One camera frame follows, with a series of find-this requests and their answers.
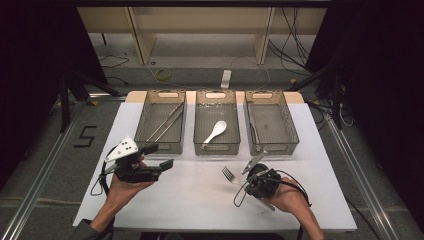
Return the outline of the metal fork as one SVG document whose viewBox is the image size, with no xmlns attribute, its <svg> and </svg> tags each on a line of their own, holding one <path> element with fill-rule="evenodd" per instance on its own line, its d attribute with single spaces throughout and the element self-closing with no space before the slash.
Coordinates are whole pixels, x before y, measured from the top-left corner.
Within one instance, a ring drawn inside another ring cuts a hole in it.
<svg viewBox="0 0 424 240">
<path fill-rule="evenodd" d="M 242 187 L 242 184 L 237 180 L 236 176 L 227 167 L 224 167 L 222 169 L 222 173 L 227 178 L 227 180 L 229 182 L 231 182 L 232 184 L 235 184 L 235 185 L 238 185 L 238 186 Z M 275 208 L 272 205 L 265 203 L 263 200 L 259 200 L 259 202 L 261 202 L 269 210 L 271 210 L 271 211 L 274 211 L 275 210 Z"/>
</svg>

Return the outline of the beige wooden shelf unit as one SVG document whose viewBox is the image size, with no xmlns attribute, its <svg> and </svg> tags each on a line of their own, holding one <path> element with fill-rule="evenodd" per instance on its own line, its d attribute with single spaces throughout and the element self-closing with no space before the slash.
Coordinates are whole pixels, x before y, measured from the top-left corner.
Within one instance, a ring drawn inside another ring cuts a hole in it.
<svg viewBox="0 0 424 240">
<path fill-rule="evenodd" d="M 80 7 L 89 33 L 130 33 L 139 61 L 148 62 L 159 34 L 251 34 L 256 62 L 265 61 L 271 34 L 318 33 L 327 10 L 300 7 Z"/>
</svg>

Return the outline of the aluminium floor rail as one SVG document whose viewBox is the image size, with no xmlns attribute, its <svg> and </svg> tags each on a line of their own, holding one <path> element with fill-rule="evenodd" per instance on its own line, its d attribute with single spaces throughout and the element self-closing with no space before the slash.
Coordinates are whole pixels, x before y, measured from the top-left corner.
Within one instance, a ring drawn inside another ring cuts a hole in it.
<svg viewBox="0 0 424 240">
<path fill-rule="evenodd" d="M 328 119 L 328 126 L 335 138 L 347 165 L 352 173 L 352 176 L 361 192 L 361 195 L 379 229 L 383 240 L 399 240 L 393 224 L 390 221 L 389 215 L 386 213 L 383 205 L 378 199 L 370 181 L 361 168 L 351 146 L 348 143 L 342 130 L 340 130 L 332 119 Z"/>
<path fill-rule="evenodd" d="M 19 238 L 85 106 L 85 102 L 76 103 L 71 113 L 70 123 L 55 139 L 49 155 L 46 157 L 37 176 L 33 179 L 30 188 L 25 196 L 18 201 L 17 210 L 12 215 L 5 231 L 0 235 L 0 240 L 17 240 Z"/>
</svg>

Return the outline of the person's right hand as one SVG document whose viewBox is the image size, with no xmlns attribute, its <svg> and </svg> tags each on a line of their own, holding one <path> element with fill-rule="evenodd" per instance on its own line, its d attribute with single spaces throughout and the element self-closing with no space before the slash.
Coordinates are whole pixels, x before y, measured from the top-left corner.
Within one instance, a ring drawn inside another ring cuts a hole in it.
<svg viewBox="0 0 424 240">
<path fill-rule="evenodd" d="M 277 191 L 265 201 L 277 207 L 283 212 L 288 212 L 296 217 L 305 215 L 309 212 L 309 206 L 302 195 L 296 189 L 296 182 L 290 178 L 283 177 Z"/>
</svg>

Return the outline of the person's left hand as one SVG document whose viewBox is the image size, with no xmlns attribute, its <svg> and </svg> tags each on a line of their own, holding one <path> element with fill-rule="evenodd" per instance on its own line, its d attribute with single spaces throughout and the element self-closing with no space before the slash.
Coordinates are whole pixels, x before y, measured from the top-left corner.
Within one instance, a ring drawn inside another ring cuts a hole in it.
<svg viewBox="0 0 424 240">
<path fill-rule="evenodd" d="M 153 185 L 153 182 L 127 183 L 113 176 L 106 202 L 113 206 L 124 206 L 140 191 Z"/>
</svg>

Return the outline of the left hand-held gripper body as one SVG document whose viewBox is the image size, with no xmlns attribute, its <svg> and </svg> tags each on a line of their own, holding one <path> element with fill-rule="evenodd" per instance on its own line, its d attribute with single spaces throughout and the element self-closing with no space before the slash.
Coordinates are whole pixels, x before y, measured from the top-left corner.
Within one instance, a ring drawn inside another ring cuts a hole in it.
<svg viewBox="0 0 424 240">
<path fill-rule="evenodd" d="M 113 163 L 109 170 L 123 182 L 157 181 L 163 170 L 159 166 L 142 166 L 139 162 L 142 156 L 141 149 L 131 137 L 127 136 L 111 149 L 104 162 Z"/>
</svg>

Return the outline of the black curtain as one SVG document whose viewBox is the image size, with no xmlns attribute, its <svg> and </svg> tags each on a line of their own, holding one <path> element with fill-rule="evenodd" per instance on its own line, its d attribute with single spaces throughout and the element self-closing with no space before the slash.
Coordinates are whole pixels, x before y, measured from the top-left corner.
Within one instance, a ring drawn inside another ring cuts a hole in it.
<svg viewBox="0 0 424 240">
<path fill-rule="evenodd" d="M 329 0 L 307 68 L 329 63 L 424 233 L 424 0 Z"/>
<path fill-rule="evenodd" d="M 78 9 L 38 0 L 0 0 L 0 190 L 24 158 L 60 93 L 84 74 L 107 79 Z"/>
</svg>

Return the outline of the metal table knife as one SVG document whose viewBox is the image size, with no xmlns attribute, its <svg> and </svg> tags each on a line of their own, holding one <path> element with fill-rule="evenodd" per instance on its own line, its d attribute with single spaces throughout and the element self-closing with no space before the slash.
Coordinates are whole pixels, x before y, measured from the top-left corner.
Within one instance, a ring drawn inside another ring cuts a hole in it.
<svg viewBox="0 0 424 240">
<path fill-rule="evenodd" d="M 251 134 L 252 134 L 252 143 L 254 146 L 254 150 L 259 152 L 261 150 L 261 147 L 259 145 L 259 136 L 256 130 L 256 127 L 253 123 L 250 123 L 250 129 L 251 129 Z"/>
</svg>

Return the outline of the black metal stand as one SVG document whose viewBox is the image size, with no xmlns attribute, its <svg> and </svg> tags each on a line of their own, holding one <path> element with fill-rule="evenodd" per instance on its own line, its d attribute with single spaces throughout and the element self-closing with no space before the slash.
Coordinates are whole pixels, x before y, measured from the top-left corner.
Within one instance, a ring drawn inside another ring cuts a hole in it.
<svg viewBox="0 0 424 240">
<path fill-rule="evenodd" d="M 318 87 L 315 90 L 315 95 L 318 98 L 330 97 L 332 100 L 331 116 L 333 122 L 336 124 L 339 130 L 342 129 L 341 122 L 341 93 L 340 93 L 340 81 L 337 70 L 330 65 L 323 67 L 321 70 L 307 77 L 303 81 L 287 89 L 287 92 L 298 91 L 315 81 L 319 81 Z"/>
<path fill-rule="evenodd" d="M 111 88 L 107 83 L 96 80 L 81 71 L 66 71 L 59 80 L 62 114 L 61 133 L 67 129 L 71 121 L 68 92 L 71 92 L 77 101 L 86 101 L 89 98 L 89 93 L 85 88 L 86 85 L 92 85 L 114 97 L 121 96 L 117 90 Z"/>
</svg>

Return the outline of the metal chopstick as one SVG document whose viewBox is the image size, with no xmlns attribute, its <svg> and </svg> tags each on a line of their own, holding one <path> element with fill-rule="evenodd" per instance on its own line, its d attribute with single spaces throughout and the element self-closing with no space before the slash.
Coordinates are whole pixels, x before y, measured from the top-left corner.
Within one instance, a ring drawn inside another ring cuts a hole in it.
<svg viewBox="0 0 424 240">
<path fill-rule="evenodd" d="M 149 142 L 155 135 L 156 133 L 167 123 L 167 121 L 174 115 L 175 112 L 177 112 L 182 106 L 184 105 L 184 103 L 179 103 L 169 114 L 168 116 L 165 118 L 165 120 L 153 131 L 153 133 L 146 139 L 146 142 Z"/>
<path fill-rule="evenodd" d="M 148 144 L 157 144 L 158 151 L 162 153 L 181 153 L 182 125 L 183 110 L 180 110 L 171 116 L 146 142 Z"/>
</svg>

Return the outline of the grey transparent plastic bin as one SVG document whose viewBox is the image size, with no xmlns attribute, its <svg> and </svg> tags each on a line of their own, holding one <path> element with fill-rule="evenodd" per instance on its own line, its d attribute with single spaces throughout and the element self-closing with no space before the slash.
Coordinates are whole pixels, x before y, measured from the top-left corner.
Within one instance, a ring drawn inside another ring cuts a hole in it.
<svg viewBox="0 0 424 240">
<path fill-rule="evenodd" d="M 183 151 L 184 114 L 185 114 L 185 108 L 186 108 L 186 92 L 184 90 L 149 90 L 147 92 L 144 105 L 143 105 L 143 110 L 141 113 L 141 117 L 139 119 L 137 130 L 134 136 L 134 140 L 139 147 L 145 147 L 147 145 L 150 145 L 146 142 L 146 139 L 165 120 L 168 114 L 179 103 L 184 103 L 184 105 L 178 110 L 178 111 L 183 110 L 183 125 L 182 125 L 182 151 Z M 156 154 L 181 154 L 181 153 L 162 153 L 162 152 L 159 152 L 158 150 L 156 151 Z"/>
<path fill-rule="evenodd" d="M 208 143 L 217 122 L 226 129 Z M 237 155 L 241 142 L 236 94 L 231 90 L 198 90 L 196 92 L 193 143 L 196 155 Z"/>
<path fill-rule="evenodd" d="M 292 155 L 299 144 L 299 137 L 286 97 L 281 90 L 246 91 L 244 112 L 247 136 L 252 156 L 266 150 L 269 155 Z M 259 152 L 254 150 L 250 123 L 259 136 Z"/>
</svg>

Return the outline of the white ceramic spoon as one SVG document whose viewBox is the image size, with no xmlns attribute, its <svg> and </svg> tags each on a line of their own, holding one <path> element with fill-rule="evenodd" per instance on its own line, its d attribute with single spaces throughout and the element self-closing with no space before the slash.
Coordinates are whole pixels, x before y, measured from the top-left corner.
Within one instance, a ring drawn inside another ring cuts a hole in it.
<svg viewBox="0 0 424 240">
<path fill-rule="evenodd" d="M 218 121 L 213 129 L 212 132 L 210 133 L 210 135 L 203 141 L 201 148 L 204 149 L 213 138 L 219 136 L 220 134 L 222 134 L 227 128 L 227 123 L 223 120 Z"/>
</svg>

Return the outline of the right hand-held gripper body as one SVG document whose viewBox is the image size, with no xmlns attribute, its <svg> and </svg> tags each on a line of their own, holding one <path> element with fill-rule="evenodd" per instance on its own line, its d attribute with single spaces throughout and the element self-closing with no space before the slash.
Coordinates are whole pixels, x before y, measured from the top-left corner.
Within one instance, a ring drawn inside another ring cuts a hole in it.
<svg viewBox="0 0 424 240">
<path fill-rule="evenodd" d="M 268 155 L 266 150 L 263 150 L 259 155 L 252 158 L 242 174 L 247 174 L 246 181 L 251 178 L 259 180 L 260 196 L 258 199 L 271 197 L 279 188 L 281 176 L 273 169 L 268 168 L 261 160 Z"/>
</svg>

